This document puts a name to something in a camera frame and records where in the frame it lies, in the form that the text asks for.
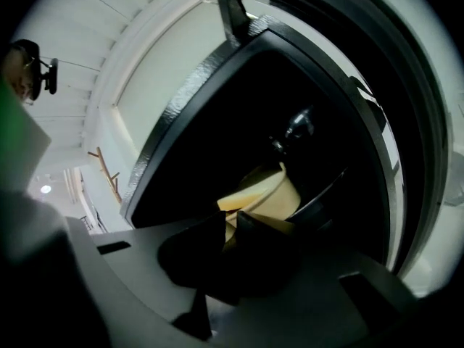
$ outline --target wall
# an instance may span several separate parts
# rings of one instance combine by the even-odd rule
[[[35,175],[58,173],[64,169],[86,164],[82,148],[49,149],[38,163]]]
[[[125,190],[131,175],[131,169],[128,169],[124,163],[123,157],[115,143],[115,140],[104,127],[102,122],[98,122],[95,136],[90,144],[90,151],[96,152],[100,147],[107,165],[109,174],[114,175],[119,172],[118,191],[121,197],[124,197]],[[99,212],[101,221],[109,232],[126,231],[131,229],[125,219],[120,215],[120,204],[112,193],[111,188],[101,170],[99,159],[88,156],[87,165],[81,166],[83,188],[91,198],[92,204]]]
[[[202,3],[174,23],[146,54],[117,105],[138,152],[188,74],[224,40],[218,6]]]

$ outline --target person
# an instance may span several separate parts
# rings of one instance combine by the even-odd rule
[[[41,91],[39,46],[25,39],[11,43],[1,63],[0,72],[20,101],[35,101]]]

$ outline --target green object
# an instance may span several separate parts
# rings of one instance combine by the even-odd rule
[[[49,144],[50,138],[0,78],[0,191],[25,191]]]

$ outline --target white surface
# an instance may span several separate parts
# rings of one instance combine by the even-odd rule
[[[117,105],[138,153],[189,73],[224,41],[218,6],[200,4],[174,23],[146,54]]]
[[[463,247],[462,207],[444,205],[427,245],[403,278],[417,297],[440,289],[457,265]]]

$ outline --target white ceiling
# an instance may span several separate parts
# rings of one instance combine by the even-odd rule
[[[41,59],[58,58],[57,93],[42,90],[26,106],[51,137],[46,154],[83,152],[84,120],[105,59],[121,33],[153,0],[38,0],[14,39],[27,38],[41,48]]]
[[[43,194],[41,192],[43,186],[50,186],[51,191]],[[82,204],[76,197],[77,194],[75,192],[72,194],[71,189],[73,189],[72,182],[69,180],[66,182],[65,171],[62,171],[37,175],[29,184],[28,193],[34,199],[55,207],[64,216],[73,218],[86,216]]]

